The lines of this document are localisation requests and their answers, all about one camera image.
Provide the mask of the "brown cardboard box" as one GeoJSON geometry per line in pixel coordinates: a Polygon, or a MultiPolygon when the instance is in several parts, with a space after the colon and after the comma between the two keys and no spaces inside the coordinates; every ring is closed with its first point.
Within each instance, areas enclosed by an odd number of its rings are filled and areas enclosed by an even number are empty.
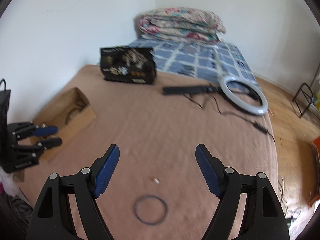
{"type": "Polygon", "coordinates": [[[39,140],[61,138],[60,146],[40,155],[39,159],[49,162],[95,119],[96,114],[88,98],[78,87],[74,87],[56,96],[33,120],[37,126],[57,127],[57,133],[46,137],[31,137],[29,140],[35,144],[39,140]]]}

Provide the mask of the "black snack bag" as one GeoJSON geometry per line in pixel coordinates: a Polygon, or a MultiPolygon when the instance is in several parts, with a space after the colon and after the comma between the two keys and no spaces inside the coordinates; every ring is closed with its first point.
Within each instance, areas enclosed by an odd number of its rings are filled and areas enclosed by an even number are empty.
{"type": "Polygon", "coordinates": [[[100,70],[106,81],[151,85],[157,76],[153,48],[101,48],[100,70]]]}

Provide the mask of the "black metal rack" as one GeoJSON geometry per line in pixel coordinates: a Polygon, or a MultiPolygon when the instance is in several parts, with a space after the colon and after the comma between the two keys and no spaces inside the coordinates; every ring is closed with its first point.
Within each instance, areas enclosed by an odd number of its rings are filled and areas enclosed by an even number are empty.
{"type": "Polygon", "coordinates": [[[292,99],[298,117],[310,116],[319,120],[319,66],[310,83],[302,83],[292,99]]]}

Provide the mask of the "pink blanket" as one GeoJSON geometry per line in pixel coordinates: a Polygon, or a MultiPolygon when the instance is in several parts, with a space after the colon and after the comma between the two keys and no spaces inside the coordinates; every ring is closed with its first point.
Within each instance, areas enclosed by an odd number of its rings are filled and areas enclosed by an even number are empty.
{"type": "Polygon", "coordinates": [[[164,86],[200,85],[201,80],[158,73],[154,85],[107,82],[87,65],[66,89],[80,88],[96,119],[51,161],[25,171],[20,185],[35,204],[51,173],[75,174],[118,145],[120,159],[97,204],[115,239],[201,239],[218,199],[210,193],[195,159],[204,144],[225,166],[242,174],[267,174],[278,183],[274,140],[242,120],[221,96],[194,102],[164,96],[164,86]]]}

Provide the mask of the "orange cloth covered bench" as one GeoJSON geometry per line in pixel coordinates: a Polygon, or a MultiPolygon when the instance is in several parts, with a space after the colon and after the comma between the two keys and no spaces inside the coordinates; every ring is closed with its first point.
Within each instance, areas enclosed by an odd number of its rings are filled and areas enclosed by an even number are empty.
{"type": "Polygon", "coordinates": [[[319,200],[319,141],[320,138],[317,137],[311,143],[313,168],[315,170],[316,190],[315,193],[311,194],[312,198],[309,201],[310,207],[312,207],[315,204],[315,202],[319,200]]]}

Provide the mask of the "floral folded quilt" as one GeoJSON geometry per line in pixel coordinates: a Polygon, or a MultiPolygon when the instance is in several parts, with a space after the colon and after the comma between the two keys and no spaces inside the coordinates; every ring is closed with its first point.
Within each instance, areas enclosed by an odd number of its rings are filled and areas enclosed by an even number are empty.
{"type": "Polygon", "coordinates": [[[138,18],[137,26],[149,38],[185,43],[216,44],[226,33],[216,13],[186,7],[153,9],[138,18]]]}

